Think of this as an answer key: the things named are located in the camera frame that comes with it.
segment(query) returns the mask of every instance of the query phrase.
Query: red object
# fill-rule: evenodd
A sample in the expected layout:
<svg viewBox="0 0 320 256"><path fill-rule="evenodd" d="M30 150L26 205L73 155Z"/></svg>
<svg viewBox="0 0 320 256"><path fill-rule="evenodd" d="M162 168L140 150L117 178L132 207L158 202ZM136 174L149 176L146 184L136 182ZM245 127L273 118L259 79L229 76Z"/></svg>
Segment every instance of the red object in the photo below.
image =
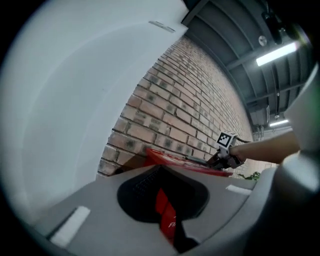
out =
<svg viewBox="0 0 320 256"><path fill-rule="evenodd" d="M172 207L162 188L160 188L156 196L155 210L161 214L161 231L173 245L176 232L176 210Z"/></svg>
<svg viewBox="0 0 320 256"><path fill-rule="evenodd" d="M182 167L184 169L198 172L198 173L215 175L215 176L223 176L223 177L229 177L233 174L232 172L213 170L210 167L207 167L200 163L179 158L170 154L162 153L158 150L151 149L151 148L146 149L146 155L147 155L147 158L143 165L145 167L153 166L153 165L178 166L178 167Z"/></svg>

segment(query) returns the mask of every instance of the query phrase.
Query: red tray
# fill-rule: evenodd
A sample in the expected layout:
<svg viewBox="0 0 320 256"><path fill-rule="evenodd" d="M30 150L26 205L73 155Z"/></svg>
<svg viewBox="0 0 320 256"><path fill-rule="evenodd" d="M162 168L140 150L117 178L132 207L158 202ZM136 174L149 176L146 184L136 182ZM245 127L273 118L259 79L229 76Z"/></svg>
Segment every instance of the red tray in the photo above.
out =
<svg viewBox="0 0 320 256"><path fill-rule="evenodd" d="M179 158L167 153L162 153L151 148L146 149L146 155L147 158L143 165L145 167L153 165L179 166L190 171L222 177L229 177L233 174L232 172L213 170L210 167L207 167L200 163Z"/></svg>

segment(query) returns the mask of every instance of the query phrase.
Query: white panel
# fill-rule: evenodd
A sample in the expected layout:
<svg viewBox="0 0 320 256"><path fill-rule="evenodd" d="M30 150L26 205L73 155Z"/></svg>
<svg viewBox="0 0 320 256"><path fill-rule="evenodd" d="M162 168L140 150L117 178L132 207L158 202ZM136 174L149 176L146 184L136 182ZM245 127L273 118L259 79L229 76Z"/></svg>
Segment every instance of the white panel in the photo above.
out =
<svg viewBox="0 0 320 256"><path fill-rule="evenodd" d="M90 209L79 206L67 221L51 237L50 242L61 248L66 248L75 237L82 224L90 214Z"/></svg>
<svg viewBox="0 0 320 256"><path fill-rule="evenodd" d="M25 221L95 180L122 108L187 11L180 0L49 1L27 22L0 77L2 174Z"/></svg>
<svg viewBox="0 0 320 256"><path fill-rule="evenodd" d="M234 193L245 195L245 196L249 196L251 194L251 192L252 192L251 189L238 187L238 186L235 186L235 185L232 185L232 184L227 186L225 189L229 190L229 191L232 191Z"/></svg>

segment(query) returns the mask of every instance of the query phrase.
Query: ceiling light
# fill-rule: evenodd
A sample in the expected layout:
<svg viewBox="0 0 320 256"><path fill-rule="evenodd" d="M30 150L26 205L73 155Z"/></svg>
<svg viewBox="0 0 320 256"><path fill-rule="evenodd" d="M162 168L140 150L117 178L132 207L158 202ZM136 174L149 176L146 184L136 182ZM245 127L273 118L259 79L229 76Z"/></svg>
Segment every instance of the ceiling light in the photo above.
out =
<svg viewBox="0 0 320 256"><path fill-rule="evenodd" d="M295 52L299 47L299 43L298 42L292 42L286 46L283 46L277 50L274 50L272 52L267 53L266 55L257 58L256 59L256 63L258 64L258 66L262 66L263 64L266 64L268 62L272 62L282 56L285 56L287 54L293 53Z"/></svg>
<svg viewBox="0 0 320 256"><path fill-rule="evenodd" d="M282 125L282 124L285 124L285 123L288 123L288 122L289 122L288 120L283 120L283 121L279 121L279 122L273 122L273 123L270 123L270 127L271 126Z"/></svg>

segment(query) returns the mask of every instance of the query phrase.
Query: human arm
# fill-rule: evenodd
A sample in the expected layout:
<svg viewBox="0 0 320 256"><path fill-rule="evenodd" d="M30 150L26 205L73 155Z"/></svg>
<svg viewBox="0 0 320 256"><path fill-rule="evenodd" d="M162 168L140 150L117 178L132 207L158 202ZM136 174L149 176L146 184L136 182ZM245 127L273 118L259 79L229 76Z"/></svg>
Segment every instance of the human arm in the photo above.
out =
<svg viewBox="0 0 320 256"><path fill-rule="evenodd" d="M252 159L280 164L287 156L299 150L294 132L289 131L270 139L233 146L229 152L241 160Z"/></svg>

